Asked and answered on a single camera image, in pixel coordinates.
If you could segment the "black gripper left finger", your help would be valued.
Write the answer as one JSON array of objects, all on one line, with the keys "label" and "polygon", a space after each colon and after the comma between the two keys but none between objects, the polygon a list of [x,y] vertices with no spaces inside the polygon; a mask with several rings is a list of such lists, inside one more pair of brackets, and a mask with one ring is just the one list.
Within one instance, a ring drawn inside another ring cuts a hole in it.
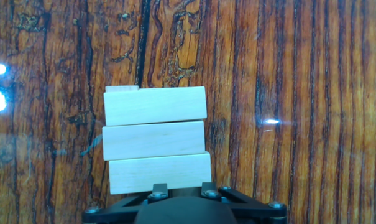
[{"label": "black gripper left finger", "polygon": [[81,219],[83,223],[133,223],[140,210],[167,198],[167,184],[154,184],[151,192],[126,197],[108,208],[87,208]]}]

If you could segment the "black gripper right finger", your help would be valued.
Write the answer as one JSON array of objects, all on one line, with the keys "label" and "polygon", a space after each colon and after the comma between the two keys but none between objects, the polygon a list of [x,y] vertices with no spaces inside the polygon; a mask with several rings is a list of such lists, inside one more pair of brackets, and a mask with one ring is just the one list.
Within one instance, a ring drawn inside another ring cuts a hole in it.
[{"label": "black gripper right finger", "polygon": [[237,223],[287,224],[287,206],[273,201],[262,203],[229,186],[216,187],[214,182],[203,182],[201,197],[216,202],[215,211],[228,214]]}]

